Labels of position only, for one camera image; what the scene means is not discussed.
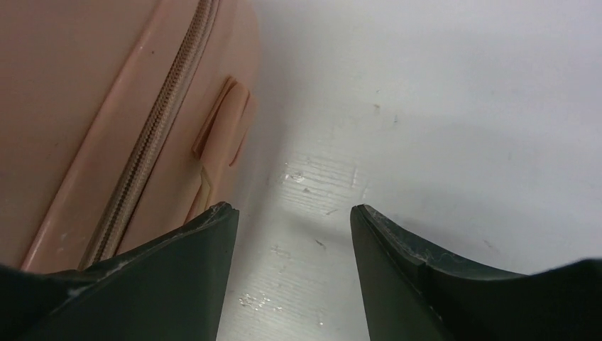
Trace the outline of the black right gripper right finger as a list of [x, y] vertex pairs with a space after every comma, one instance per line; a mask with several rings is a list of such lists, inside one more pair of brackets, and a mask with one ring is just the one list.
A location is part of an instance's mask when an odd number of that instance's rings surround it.
[[600, 340], [601, 260], [523, 275], [455, 254], [368, 205], [350, 224], [372, 340]]

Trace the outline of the pink hard-shell suitcase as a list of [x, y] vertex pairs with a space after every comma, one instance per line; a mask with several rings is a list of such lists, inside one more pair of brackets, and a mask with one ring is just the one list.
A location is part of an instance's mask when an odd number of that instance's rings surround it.
[[1, 2], [1, 264], [85, 269], [231, 197], [250, 1]]

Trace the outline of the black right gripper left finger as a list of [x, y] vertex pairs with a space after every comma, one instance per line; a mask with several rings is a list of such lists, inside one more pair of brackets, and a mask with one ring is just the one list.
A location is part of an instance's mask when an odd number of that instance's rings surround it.
[[1, 267], [2, 340], [215, 340], [239, 211], [221, 202], [83, 270]]

